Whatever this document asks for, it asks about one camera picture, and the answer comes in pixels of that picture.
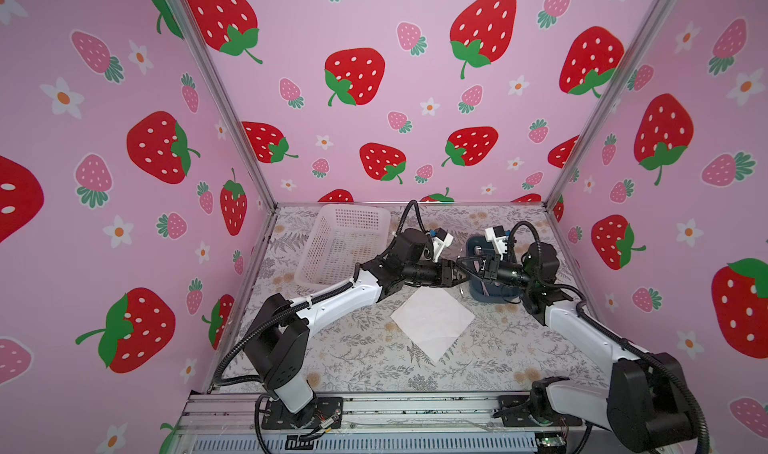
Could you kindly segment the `teal plastic utensil tray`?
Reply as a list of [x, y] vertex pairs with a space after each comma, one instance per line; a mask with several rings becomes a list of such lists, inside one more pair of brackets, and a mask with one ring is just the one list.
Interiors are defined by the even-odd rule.
[[491, 277], [491, 262], [496, 256], [493, 244], [481, 235], [474, 235], [468, 238], [465, 247], [466, 253], [473, 258], [471, 271], [480, 274], [480, 277], [470, 277], [471, 297], [480, 303], [520, 304], [521, 290], [518, 287], [503, 284]]

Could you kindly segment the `white paper napkin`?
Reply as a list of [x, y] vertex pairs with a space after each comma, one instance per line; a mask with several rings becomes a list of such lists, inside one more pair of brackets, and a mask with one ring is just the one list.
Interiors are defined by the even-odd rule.
[[467, 329], [475, 315], [447, 290], [420, 287], [392, 313], [391, 318], [436, 362]]

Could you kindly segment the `silver metal fork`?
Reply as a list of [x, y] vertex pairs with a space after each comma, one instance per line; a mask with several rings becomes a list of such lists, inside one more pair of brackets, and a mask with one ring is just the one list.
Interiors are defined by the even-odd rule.
[[485, 282], [485, 261], [486, 259], [482, 256], [459, 257], [456, 259], [456, 265], [468, 276], [477, 279], [479, 282]]

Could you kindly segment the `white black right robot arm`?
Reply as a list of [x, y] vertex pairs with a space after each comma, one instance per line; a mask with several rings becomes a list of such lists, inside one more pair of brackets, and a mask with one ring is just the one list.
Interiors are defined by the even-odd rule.
[[515, 230], [486, 229], [495, 253], [481, 260], [478, 277], [518, 289], [529, 315], [569, 339], [609, 378], [606, 389], [588, 389], [568, 379], [542, 381], [531, 392], [533, 416], [578, 417], [611, 431], [635, 453], [688, 440], [695, 441], [697, 452], [709, 452], [705, 415], [676, 358], [641, 348], [587, 313], [581, 291], [556, 280], [556, 249], [541, 241], [532, 223], [516, 223], [522, 227], [534, 242], [521, 259], [514, 256]]

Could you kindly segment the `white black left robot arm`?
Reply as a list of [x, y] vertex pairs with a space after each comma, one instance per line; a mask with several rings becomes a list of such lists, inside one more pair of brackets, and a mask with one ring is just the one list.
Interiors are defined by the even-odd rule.
[[300, 374], [311, 336], [405, 285], [445, 288], [465, 281], [456, 263], [441, 257], [452, 242], [446, 230], [428, 230], [419, 203], [410, 201], [384, 252], [356, 264], [349, 279], [305, 297], [268, 297], [245, 335], [217, 365], [212, 385], [258, 383], [291, 415], [293, 426], [307, 425], [320, 413], [315, 391]]

